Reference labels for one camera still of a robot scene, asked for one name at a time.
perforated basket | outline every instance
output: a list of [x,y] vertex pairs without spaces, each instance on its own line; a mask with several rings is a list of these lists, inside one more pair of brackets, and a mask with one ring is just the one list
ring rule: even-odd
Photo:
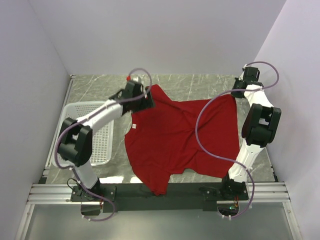
[[[62,115],[59,122],[59,131],[63,121],[66,118],[77,119],[91,113],[93,110],[99,108],[104,101],[83,101],[75,102],[66,105],[63,108]],[[106,164],[111,159],[112,141],[114,132],[114,121],[109,122],[103,128],[101,128],[92,139],[92,155],[90,163],[92,166]],[[54,163],[53,154],[51,156],[51,162]],[[58,160],[63,162],[62,158],[58,154]]]

gray floor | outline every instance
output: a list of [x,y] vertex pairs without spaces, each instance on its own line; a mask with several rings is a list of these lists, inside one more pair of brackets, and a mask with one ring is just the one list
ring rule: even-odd
[[107,221],[88,222],[76,205],[36,205],[25,239],[293,240],[293,236],[278,202],[254,203],[232,221],[216,212],[169,210],[122,211]]
[[[232,89],[234,84],[232,75],[212,74],[171,74],[153,75],[153,83],[159,84],[164,92],[174,101],[187,101],[209,99],[222,91]],[[148,76],[142,75],[145,85],[148,85]],[[73,80],[67,103],[85,101],[106,101],[109,96],[116,93],[126,84],[125,75],[77,75]],[[245,99],[237,99],[238,129],[241,128],[249,110],[249,104]],[[138,183],[130,166],[126,153],[124,136],[131,127],[131,115],[126,114],[114,121],[112,157],[111,160],[100,166],[94,167],[98,177],[106,183]],[[273,169],[266,150],[257,157],[252,170],[252,176],[256,182],[274,182]],[[72,177],[68,170],[60,170],[50,167],[47,184],[65,184]],[[186,169],[183,174],[174,174],[170,178],[171,183],[200,183],[220,182],[220,178],[200,175],[193,170]]]

red shirt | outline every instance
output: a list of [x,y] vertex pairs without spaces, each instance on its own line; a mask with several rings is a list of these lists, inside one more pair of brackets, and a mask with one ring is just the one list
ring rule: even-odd
[[[151,88],[154,108],[133,113],[125,135],[126,152],[136,176],[156,195],[165,194],[171,174],[193,169],[223,178],[232,162],[211,157],[198,145],[197,117],[209,101],[172,101],[158,86]],[[231,95],[217,98],[199,122],[199,139],[211,153],[236,159],[239,153],[237,105]]]

gray marble surface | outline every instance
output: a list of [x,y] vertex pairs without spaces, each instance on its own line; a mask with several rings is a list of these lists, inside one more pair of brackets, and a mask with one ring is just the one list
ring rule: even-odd
[[[144,84],[149,84],[147,75],[140,75]],[[159,84],[168,97],[174,101],[210,99],[215,95],[232,89],[232,75],[212,74],[154,74],[153,84]],[[126,75],[76,75],[73,79],[67,103],[86,101],[106,101],[126,84]],[[238,133],[249,111],[245,99],[236,99]],[[112,156],[104,165],[95,166],[94,171],[103,183],[140,183],[130,166],[126,153],[124,136],[131,127],[131,115],[125,114],[114,121]],[[263,150],[253,164],[251,171],[256,182],[274,182],[273,169],[266,150]],[[65,184],[72,177],[68,170],[60,170],[51,165],[47,176],[47,184]],[[186,169],[183,174],[173,174],[170,183],[220,182],[220,178],[197,174]]]

white wall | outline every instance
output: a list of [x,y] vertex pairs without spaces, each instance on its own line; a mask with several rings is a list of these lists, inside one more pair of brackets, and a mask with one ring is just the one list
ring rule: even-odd
[[72,74],[238,74],[285,0],[29,0]]
[[[282,109],[268,147],[275,171],[286,182],[306,240],[320,236],[320,1],[287,0],[256,60],[273,63],[280,82],[267,91]],[[272,82],[267,71],[266,84]]]
[[0,239],[41,177],[70,77],[27,0],[0,1]]

